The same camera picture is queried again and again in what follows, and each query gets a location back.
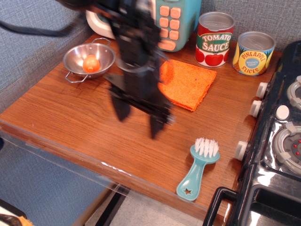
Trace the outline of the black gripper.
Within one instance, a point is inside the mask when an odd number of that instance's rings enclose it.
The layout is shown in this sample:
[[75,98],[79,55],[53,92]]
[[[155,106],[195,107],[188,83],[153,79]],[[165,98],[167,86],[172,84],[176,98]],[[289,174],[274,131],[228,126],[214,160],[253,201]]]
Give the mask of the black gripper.
[[160,50],[150,55],[130,50],[119,50],[116,64],[123,75],[109,74],[106,80],[111,84],[112,104],[119,121],[127,118],[131,106],[150,115],[150,134],[155,139],[165,123],[172,124],[171,102],[161,93],[158,84],[161,59],[167,60]]

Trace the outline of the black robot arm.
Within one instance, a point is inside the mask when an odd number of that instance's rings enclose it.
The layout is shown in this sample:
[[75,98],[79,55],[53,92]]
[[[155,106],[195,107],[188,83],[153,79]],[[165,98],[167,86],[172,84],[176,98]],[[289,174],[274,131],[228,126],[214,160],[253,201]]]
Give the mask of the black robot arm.
[[109,74],[110,94],[116,115],[123,121],[131,107],[150,115],[150,135],[155,138],[173,120],[171,102],[159,90],[159,28],[148,0],[62,0],[73,10],[88,10],[105,17],[119,47],[117,66],[122,75]]

